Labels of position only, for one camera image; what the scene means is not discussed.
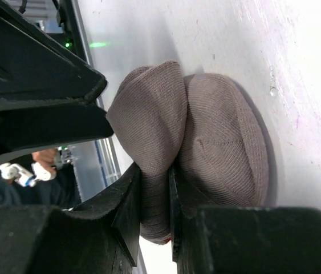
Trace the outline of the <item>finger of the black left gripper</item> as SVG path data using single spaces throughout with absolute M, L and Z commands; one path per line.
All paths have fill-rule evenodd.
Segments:
M 107 86 L 87 63 L 72 4 L 56 4 L 59 34 L 0 4 L 0 164 L 43 148 L 113 135 L 96 101 Z

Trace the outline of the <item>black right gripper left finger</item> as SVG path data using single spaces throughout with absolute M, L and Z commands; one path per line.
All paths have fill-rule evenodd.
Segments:
M 139 250 L 140 177 L 132 164 L 70 211 L 0 206 L 0 273 L 131 273 Z

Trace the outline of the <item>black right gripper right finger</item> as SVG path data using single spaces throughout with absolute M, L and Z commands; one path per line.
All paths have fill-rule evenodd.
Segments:
M 321 273 L 321 211 L 217 205 L 169 169 L 178 273 Z

